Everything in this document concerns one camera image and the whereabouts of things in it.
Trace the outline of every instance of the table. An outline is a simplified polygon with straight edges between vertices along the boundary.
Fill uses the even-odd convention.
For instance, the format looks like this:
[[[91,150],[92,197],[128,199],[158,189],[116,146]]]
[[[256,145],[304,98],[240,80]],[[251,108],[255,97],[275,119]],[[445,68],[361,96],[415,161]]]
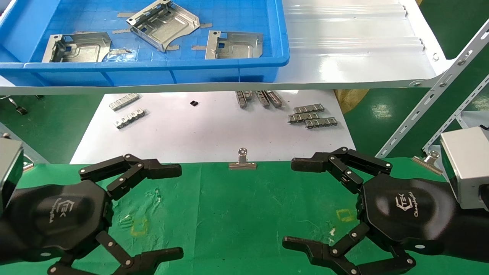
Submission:
[[[114,112],[109,104],[125,94],[106,94],[78,145],[70,164],[96,163],[126,153],[160,162],[237,161],[248,149],[250,161],[291,160],[316,151],[355,148],[333,91],[277,91],[284,104],[262,107],[254,96],[240,109],[234,91],[145,93]],[[194,107],[191,101],[199,104]],[[293,107],[322,103],[322,117],[334,116],[335,127],[305,129],[290,125]],[[113,122],[143,108],[148,115],[118,130]]]
[[[443,180],[408,158],[388,161],[394,177]],[[77,183],[81,167],[41,164],[25,173],[19,187]],[[184,258],[161,264],[156,275],[332,275],[310,265],[305,254],[282,248],[283,236],[334,243],[358,224],[355,195],[329,174],[291,171],[290,162],[260,162],[256,171],[230,171],[227,163],[187,163],[182,170],[180,178],[144,180],[114,205],[109,233],[129,254],[183,247]],[[409,275],[485,274],[488,267],[410,254],[417,266]],[[368,239],[349,253],[357,264],[389,257]],[[44,275],[53,262],[0,266],[0,274]],[[118,264],[98,247],[73,266],[108,275]]]

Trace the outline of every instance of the white table surface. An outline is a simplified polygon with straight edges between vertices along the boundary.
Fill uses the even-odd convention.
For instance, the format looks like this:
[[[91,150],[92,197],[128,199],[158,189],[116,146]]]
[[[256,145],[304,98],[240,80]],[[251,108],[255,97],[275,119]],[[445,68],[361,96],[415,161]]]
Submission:
[[[262,107],[258,98],[240,109],[234,92],[146,93],[131,105],[112,111],[109,104],[125,94],[106,94],[80,142],[71,164],[88,164],[131,153],[160,162],[237,161],[248,149],[249,161],[291,160],[354,148],[333,91],[277,91],[280,109]],[[195,100],[199,105],[193,107]],[[334,116],[338,126],[306,129],[288,124],[292,108],[322,103],[322,117]],[[113,122],[143,108],[147,116],[118,130]]]

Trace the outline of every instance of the sheet metal part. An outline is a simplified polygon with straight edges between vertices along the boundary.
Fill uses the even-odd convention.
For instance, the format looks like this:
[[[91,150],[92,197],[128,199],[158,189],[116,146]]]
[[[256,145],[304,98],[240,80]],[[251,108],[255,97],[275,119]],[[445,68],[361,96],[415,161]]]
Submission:
[[[268,100],[275,108],[282,107],[282,100],[278,97],[275,91],[266,91]]]
[[[129,115],[126,115],[123,118],[114,122],[114,125],[116,126],[117,129],[122,129],[127,125],[129,125],[130,123],[133,123],[136,120],[142,118],[145,115],[146,115],[146,110],[139,108],[136,111],[130,113]]]
[[[246,97],[243,91],[236,91],[236,99],[238,100],[238,104],[240,105],[241,109],[246,108]]]
[[[318,119],[319,115],[317,113],[307,113],[307,114],[293,114],[289,115],[289,123],[300,123],[309,119]]]
[[[294,113],[296,114],[315,113],[315,112],[324,112],[323,104],[306,105],[306,106],[294,108]]]
[[[263,54],[263,33],[210,30],[206,59],[256,58]]]
[[[107,32],[53,34],[47,41],[42,62],[102,62],[111,43]]]
[[[304,122],[306,123],[306,128],[308,129],[338,125],[338,122],[334,117],[308,119]]]
[[[137,36],[164,52],[171,41],[191,34],[199,18],[170,0],[157,0],[126,20]]]
[[[260,103],[263,105],[263,107],[268,108],[270,106],[270,101],[268,100],[267,92],[255,91],[255,94],[258,100],[260,101]]]
[[[113,110],[113,111],[117,111],[123,107],[126,107],[127,105],[135,102],[136,100],[139,99],[139,94],[137,93],[130,93],[128,95],[125,95],[123,96],[122,98],[112,102],[111,104],[109,104],[109,107]]]

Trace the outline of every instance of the yellow marking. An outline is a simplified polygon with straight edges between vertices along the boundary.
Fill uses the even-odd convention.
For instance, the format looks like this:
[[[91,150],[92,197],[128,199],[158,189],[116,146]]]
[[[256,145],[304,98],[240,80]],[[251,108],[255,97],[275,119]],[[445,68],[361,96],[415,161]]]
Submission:
[[[131,235],[133,237],[144,236],[148,233],[148,219],[143,217],[141,220],[134,220],[133,226],[131,227]]]
[[[355,220],[355,216],[353,216],[352,212],[349,209],[340,209],[336,211],[338,216],[338,220],[342,222],[352,222]]]

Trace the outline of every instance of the green floor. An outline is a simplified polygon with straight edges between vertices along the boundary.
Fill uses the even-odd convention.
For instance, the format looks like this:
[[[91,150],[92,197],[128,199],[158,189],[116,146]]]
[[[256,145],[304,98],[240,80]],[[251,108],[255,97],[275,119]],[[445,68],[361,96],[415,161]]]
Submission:
[[[428,24],[447,58],[454,58],[488,18],[489,1],[424,0]],[[421,147],[489,73],[489,46],[419,120],[390,156],[421,154]],[[345,114],[358,150],[375,154],[427,92],[424,88],[372,89],[360,104]],[[0,121],[52,163],[68,163],[100,103],[101,95],[56,95],[37,101],[33,96],[14,97],[31,113],[19,116],[0,101]],[[489,110],[489,88],[468,108]]]

